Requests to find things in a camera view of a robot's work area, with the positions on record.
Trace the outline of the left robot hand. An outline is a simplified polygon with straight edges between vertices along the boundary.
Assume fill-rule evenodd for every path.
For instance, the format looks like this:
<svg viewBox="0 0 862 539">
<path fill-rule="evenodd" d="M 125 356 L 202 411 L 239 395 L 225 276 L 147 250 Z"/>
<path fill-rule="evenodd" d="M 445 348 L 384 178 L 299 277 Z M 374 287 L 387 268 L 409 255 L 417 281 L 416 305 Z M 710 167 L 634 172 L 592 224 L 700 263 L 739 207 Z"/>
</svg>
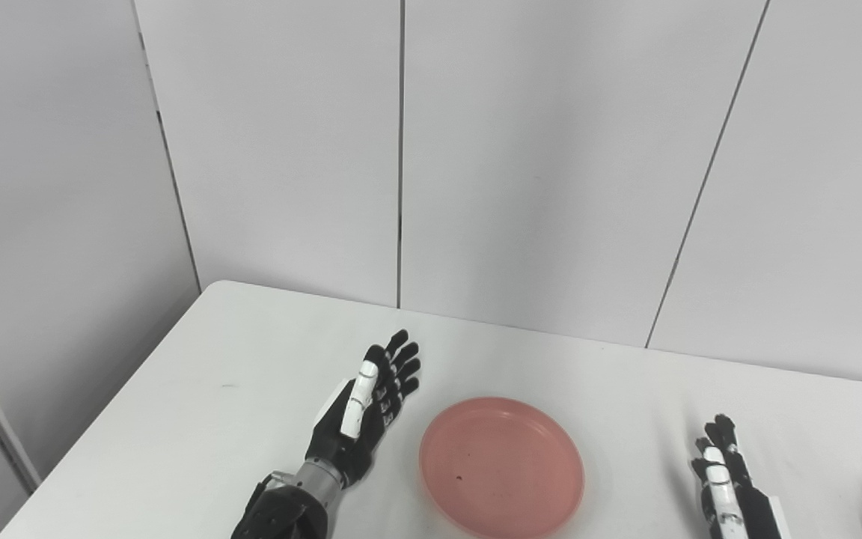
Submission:
<svg viewBox="0 0 862 539">
<path fill-rule="evenodd" d="M 387 345 L 370 346 L 355 379 L 344 383 L 312 430 L 305 458 L 336 471 L 342 489 L 368 474 L 374 451 L 420 386 L 419 352 L 404 329 Z"/>
</svg>

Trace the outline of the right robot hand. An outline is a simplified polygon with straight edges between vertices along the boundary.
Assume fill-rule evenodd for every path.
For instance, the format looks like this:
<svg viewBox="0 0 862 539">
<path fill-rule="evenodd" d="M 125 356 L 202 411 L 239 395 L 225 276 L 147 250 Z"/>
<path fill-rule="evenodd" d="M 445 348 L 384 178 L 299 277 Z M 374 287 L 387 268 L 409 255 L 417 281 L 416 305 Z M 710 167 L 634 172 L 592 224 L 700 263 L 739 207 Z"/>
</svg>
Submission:
<svg viewBox="0 0 862 539">
<path fill-rule="evenodd" d="M 779 498 L 754 484 L 740 451 L 736 424 L 725 414 L 705 423 L 694 441 L 691 470 L 699 484 L 699 505 L 711 538 L 790 538 Z"/>
</svg>

